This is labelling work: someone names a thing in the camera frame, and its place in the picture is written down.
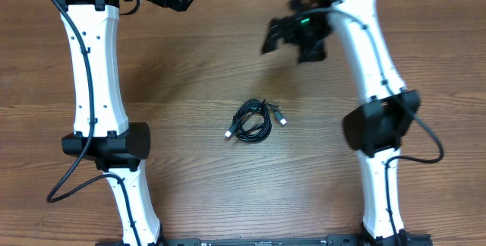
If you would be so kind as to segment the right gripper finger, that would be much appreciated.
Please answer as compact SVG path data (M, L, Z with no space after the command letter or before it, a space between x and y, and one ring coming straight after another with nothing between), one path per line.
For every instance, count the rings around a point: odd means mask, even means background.
M327 57L324 43L315 43L300 48L298 63L321 62Z
M289 17L275 17L269 22L267 36L260 50L262 55L277 50L280 39L284 44L288 43L288 25Z

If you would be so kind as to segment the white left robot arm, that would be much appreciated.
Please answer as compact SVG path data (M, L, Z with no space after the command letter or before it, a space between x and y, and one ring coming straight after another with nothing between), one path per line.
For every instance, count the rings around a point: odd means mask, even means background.
M121 218L123 245L164 245L146 176L150 128L145 122L129 121L118 76L120 4L141 0L51 1L65 26L74 74L74 125L62 138L62 149L77 162L94 162L99 179L109 183ZM193 2L147 1L178 12Z

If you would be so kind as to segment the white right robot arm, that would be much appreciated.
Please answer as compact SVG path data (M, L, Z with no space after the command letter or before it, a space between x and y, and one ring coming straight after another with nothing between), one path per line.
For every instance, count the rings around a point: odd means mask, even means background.
M298 47L298 62L319 62L327 57L325 38L336 33L355 81L358 107L343 118L342 129L361 170L359 244L412 245L399 211L397 166L420 97L393 64L376 0L291 0L289 7L292 14L270 21L262 53L284 42Z

